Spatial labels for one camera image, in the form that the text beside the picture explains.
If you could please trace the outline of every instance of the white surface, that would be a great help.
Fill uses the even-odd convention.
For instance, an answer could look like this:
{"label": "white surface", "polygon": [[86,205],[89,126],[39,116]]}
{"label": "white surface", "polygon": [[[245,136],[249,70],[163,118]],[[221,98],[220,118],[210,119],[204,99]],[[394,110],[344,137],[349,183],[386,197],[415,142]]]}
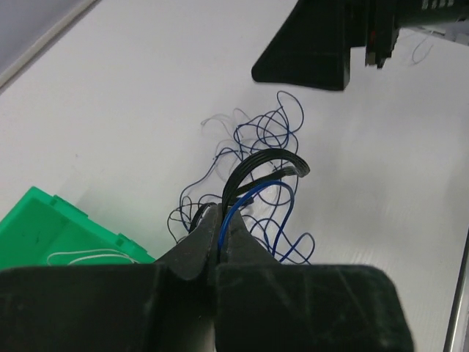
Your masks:
{"label": "white surface", "polygon": [[96,0],[0,0],[0,87]]}
{"label": "white surface", "polygon": [[[275,105],[250,69],[293,4],[97,5],[0,95],[0,216],[36,185],[163,254],[167,214],[216,146],[199,122]],[[409,67],[420,39],[403,39],[380,73],[354,51],[344,94],[288,88],[312,172],[287,230],[314,234],[316,263],[385,270],[424,352],[442,350],[469,222],[469,50],[430,40]]]}

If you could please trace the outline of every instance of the white wire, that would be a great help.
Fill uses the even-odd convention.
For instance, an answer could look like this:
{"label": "white wire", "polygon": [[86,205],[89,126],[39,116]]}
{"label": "white wire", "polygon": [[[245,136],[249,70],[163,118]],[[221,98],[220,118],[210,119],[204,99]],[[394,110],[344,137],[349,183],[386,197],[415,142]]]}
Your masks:
{"label": "white wire", "polygon": [[424,56],[420,60],[416,60],[416,52],[418,49],[433,35],[433,31],[430,33],[427,33],[426,37],[413,49],[412,52],[412,66],[420,64],[422,61],[424,61],[429,55],[430,51],[432,51],[434,44],[431,44],[431,46],[428,48]]}
{"label": "white wire", "polygon": [[[230,124],[230,127],[232,128],[232,131],[230,131],[228,129],[228,127],[225,124],[224,119],[228,120],[228,123]],[[236,122],[232,121],[231,117],[229,115],[225,115],[225,114],[217,114],[215,116],[209,117],[208,119],[205,119],[202,122],[200,122],[200,124],[202,125],[202,127],[205,127],[207,122],[213,121],[213,120],[218,121],[219,123],[221,123],[223,125],[223,127],[225,128],[225,131],[228,134],[228,136],[231,137],[233,132],[235,132]]]}
{"label": "white wire", "polygon": [[133,264],[139,264],[139,262],[137,262],[135,259],[132,259],[131,257],[129,257],[128,255],[120,255],[120,254],[96,254],[96,255],[89,255],[88,257],[82,257],[82,258],[77,258],[77,259],[74,259],[72,260],[70,263],[68,263],[67,265],[73,265],[75,263],[78,263],[78,262],[81,262],[83,260],[90,260],[90,259],[95,259],[95,258],[104,258],[104,257],[114,257],[114,258],[124,258],[124,259],[127,259],[129,261],[131,261]]}
{"label": "white wire", "polygon": [[52,253],[50,255],[48,255],[47,259],[45,260],[45,262],[47,263],[47,265],[52,265],[51,264],[51,258],[52,257],[55,257],[57,255],[74,255],[74,254],[87,254],[87,253],[96,253],[96,252],[113,252],[113,253],[117,253],[120,257],[125,257],[126,259],[129,259],[130,261],[132,262],[135,262],[135,263],[138,263],[136,260],[134,260],[133,258],[129,257],[127,254],[125,253],[122,253],[120,251],[117,251],[116,249],[110,249],[110,248],[102,248],[102,249],[89,249],[89,250],[86,250],[86,251],[73,251],[73,252],[55,252],[55,253]]}

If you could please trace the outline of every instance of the green plastic bin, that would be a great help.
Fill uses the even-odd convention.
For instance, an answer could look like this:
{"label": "green plastic bin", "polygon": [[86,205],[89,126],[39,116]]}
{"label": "green plastic bin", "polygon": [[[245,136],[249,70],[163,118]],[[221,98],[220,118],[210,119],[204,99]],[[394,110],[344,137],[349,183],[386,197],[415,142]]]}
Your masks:
{"label": "green plastic bin", "polygon": [[[32,187],[0,222],[0,270],[47,265],[50,254],[110,249],[137,263],[152,263],[147,251],[122,234],[114,234],[58,196]],[[116,252],[55,255],[49,265],[68,265],[82,257]],[[130,264],[124,257],[108,255],[79,260],[76,265]]]}

